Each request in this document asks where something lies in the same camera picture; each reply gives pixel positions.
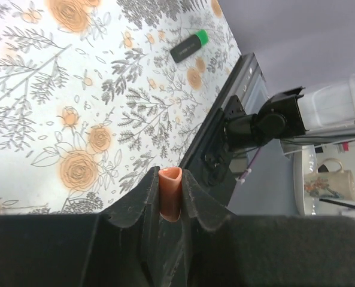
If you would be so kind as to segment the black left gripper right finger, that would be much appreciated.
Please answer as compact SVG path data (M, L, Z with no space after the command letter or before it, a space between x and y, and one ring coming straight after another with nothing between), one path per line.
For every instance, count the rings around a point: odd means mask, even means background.
M355 220L236 215L184 170L187 286L355 286Z

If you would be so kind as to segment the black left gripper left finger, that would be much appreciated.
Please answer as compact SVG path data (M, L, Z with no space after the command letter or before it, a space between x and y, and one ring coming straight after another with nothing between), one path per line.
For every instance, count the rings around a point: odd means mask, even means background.
M0 286L155 286L158 172L99 213L0 215Z

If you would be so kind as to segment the pink pen cap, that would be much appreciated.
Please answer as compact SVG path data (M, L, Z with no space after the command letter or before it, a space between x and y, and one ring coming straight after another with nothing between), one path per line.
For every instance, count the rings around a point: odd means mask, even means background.
M159 171L159 209L161 216L169 222L177 222L181 213L182 175L179 167Z

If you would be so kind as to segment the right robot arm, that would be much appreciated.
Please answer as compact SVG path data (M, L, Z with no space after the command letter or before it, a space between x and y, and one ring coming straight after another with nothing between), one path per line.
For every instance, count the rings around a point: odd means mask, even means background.
M256 113L226 119L223 133L229 149L236 151L342 124L355 124L355 77L312 92L299 87L278 93Z

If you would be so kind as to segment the green capped black highlighter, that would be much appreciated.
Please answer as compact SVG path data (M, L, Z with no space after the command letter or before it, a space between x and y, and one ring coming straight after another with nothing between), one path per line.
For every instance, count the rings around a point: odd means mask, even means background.
M203 29L199 30L170 50L172 59L175 63L180 63L200 50L208 41L207 32Z

